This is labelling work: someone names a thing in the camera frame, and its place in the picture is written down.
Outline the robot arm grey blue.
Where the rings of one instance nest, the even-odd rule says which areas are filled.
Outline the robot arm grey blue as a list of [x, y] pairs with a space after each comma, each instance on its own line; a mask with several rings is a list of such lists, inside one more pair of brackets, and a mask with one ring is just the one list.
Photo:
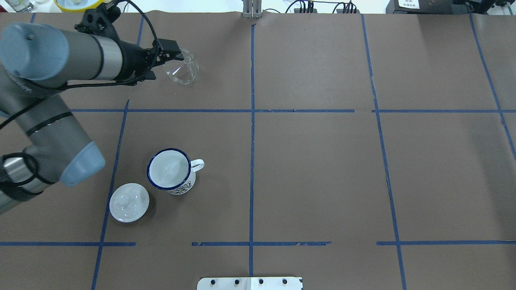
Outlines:
[[75, 186], [105, 167], [61, 92], [132, 86], [155, 79], [152, 69], [183, 60], [177, 42], [155, 38], [151, 48], [120, 40], [112, 24], [81, 22], [75, 31], [15, 22], [1, 33], [1, 115], [15, 121], [31, 145], [1, 157], [1, 213], [56, 183]]

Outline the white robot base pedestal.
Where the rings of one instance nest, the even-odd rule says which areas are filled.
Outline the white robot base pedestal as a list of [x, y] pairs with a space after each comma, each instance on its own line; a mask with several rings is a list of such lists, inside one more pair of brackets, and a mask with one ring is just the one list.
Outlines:
[[197, 290], [302, 290], [299, 277], [220, 277], [202, 278]]

